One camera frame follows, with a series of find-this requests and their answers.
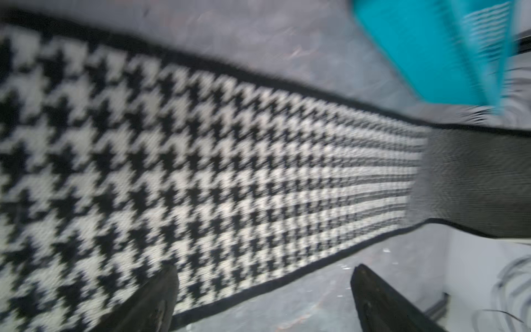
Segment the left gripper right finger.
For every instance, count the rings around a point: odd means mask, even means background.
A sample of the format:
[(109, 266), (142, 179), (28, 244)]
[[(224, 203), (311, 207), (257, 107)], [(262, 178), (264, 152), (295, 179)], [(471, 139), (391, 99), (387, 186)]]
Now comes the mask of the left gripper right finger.
[(351, 290), (363, 331), (445, 330), (364, 264), (355, 267)]

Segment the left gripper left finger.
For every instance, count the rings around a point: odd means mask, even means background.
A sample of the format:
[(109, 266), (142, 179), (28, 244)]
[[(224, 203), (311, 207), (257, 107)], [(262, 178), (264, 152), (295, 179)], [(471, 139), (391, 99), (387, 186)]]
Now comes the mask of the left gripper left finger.
[(177, 269), (167, 265), (92, 330), (169, 331), (178, 289)]

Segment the black white patterned knit scarf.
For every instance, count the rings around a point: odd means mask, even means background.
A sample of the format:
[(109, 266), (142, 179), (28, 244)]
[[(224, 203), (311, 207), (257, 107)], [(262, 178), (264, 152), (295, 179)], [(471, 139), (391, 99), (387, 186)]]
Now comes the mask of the black white patterned knit scarf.
[(178, 329), (428, 223), (528, 239), (529, 131), (5, 9), (1, 330), (91, 331), (167, 265)]

